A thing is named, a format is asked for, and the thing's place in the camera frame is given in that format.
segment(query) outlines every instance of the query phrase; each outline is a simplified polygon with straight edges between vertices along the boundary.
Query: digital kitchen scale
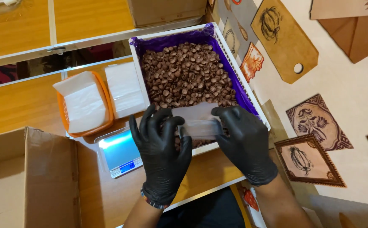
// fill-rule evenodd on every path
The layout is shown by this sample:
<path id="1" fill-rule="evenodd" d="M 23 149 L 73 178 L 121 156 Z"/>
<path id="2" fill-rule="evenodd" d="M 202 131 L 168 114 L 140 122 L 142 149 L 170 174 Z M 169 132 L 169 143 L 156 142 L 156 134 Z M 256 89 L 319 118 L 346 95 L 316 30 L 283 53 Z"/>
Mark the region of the digital kitchen scale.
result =
<path id="1" fill-rule="evenodd" d="M 101 169 L 110 172 L 112 178 L 143 165 L 129 127 L 98 137 L 94 142 L 97 145 Z"/>

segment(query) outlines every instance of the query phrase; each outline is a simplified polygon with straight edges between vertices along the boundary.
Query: gloved hand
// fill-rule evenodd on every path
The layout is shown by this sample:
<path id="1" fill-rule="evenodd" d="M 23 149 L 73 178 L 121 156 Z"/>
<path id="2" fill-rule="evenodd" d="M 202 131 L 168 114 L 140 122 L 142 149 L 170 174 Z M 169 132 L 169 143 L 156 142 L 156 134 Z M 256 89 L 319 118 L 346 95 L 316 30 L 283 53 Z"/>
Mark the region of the gloved hand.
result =
<path id="1" fill-rule="evenodd" d="M 181 138 L 181 151 L 176 151 L 174 132 L 185 121 L 182 117 L 171 116 L 171 109 L 162 108 L 155 113 L 155 105 L 151 105 L 142 117 L 140 131 L 135 117 L 131 115 L 129 118 L 132 137 L 146 172 L 142 195 L 150 205 L 159 209 L 165 209 L 173 201 L 192 155 L 191 137 Z M 161 131 L 161 122 L 166 117 L 171 118 L 166 120 Z"/>
<path id="2" fill-rule="evenodd" d="M 217 135 L 223 153 L 255 186 L 266 185 L 278 174 L 268 155 L 268 129 L 253 114 L 240 106 L 216 107 L 212 115 L 220 117 L 229 137 Z"/>

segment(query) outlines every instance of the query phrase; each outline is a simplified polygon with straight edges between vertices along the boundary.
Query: orange plastic tray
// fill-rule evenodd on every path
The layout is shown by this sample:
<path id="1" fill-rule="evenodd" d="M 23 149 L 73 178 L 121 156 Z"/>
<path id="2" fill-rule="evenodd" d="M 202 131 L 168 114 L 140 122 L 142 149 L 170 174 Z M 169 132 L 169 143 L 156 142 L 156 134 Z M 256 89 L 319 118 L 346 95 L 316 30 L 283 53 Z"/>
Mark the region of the orange plastic tray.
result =
<path id="1" fill-rule="evenodd" d="M 92 74 L 94 74 L 95 78 L 100 82 L 101 88 L 102 88 L 102 90 L 105 94 L 105 99 L 106 99 L 105 106 L 106 106 L 106 108 L 109 112 L 109 121 L 104 123 L 104 125 L 101 125 L 100 127 L 97 127 L 95 129 L 92 129 L 92 130 L 89 130 L 89 131 L 79 132 L 79 133 L 69 133 L 69 123 L 70 122 L 69 122 L 69 115 L 67 114 L 65 98 L 59 92 L 57 92 L 58 105 L 59 105 L 59 110 L 60 110 L 60 117 L 62 118 L 62 122 L 63 122 L 63 125 L 64 125 L 67 133 L 69 133 L 69 135 L 71 137 L 89 136 L 89 135 L 94 134 L 96 132 L 100 132 L 102 130 L 105 130 L 105 129 L 111 127 L 112 124 L 113 124 L 113 111 L 112 111 L 111 99 L 109 97 L 108 90 L 106 89 L 104 81 L 102 80 L 101 76 L 95 71 L 90 71 L 90 72 Z"/>

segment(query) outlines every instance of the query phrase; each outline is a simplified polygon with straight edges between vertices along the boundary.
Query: purple plastic liner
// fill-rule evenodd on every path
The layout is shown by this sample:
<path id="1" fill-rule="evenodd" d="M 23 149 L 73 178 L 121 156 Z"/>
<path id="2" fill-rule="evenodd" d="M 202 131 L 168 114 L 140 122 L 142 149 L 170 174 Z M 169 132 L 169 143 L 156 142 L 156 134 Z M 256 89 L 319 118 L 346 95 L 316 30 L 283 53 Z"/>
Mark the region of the purple plastic liner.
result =
<path id="1" fill-rule="evenodd" d="M 229 78 L 232 80 L 233 89 L 236 91 L 236 100 L 240 106 L 246 109 L 248 112 L 258 116 L 258 112 L 254 108 L 252 102 L 246 95 L 246 92 L 242 88 L 239 80 L 237 79 L 235 71 L 232 69 L 229 61 L 223 54 L 217 40 L 214 37 L 215 27 L 212 23 L 207 23 L 201 30 L 189 31 L 186 33 L 178 33 L 164 37 L 156 37 L 153 39 L 143 40 L 137 37 L 132 37 L 131 45 L 135 47 L 136 54 L 139 56 L 139 62 L 142 62 L 142 56 L 146 53 L 146 50 L 153 50 L 155 52 L 163 51 L 165 47 L 178 46 L 180 43 L 190 42 L 196 44 L 209 44 L 212 45 L 213 50 L 219 55 L 220 62 L 223 64 L 223 69 L 227 71 Z"/>

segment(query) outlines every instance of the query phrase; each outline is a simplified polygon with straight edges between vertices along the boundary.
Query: dark clothing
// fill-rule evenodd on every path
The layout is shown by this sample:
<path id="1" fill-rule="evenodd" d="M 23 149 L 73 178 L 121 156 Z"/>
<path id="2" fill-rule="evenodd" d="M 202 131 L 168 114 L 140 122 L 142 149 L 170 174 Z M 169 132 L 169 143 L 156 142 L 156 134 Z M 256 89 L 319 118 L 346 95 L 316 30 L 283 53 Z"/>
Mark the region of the dark clothing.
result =
<path id="1" fill-rule="evenodd" d="M 157 228 L 245 228 L 239 205 L 226 187 L 166 211 Z"/>

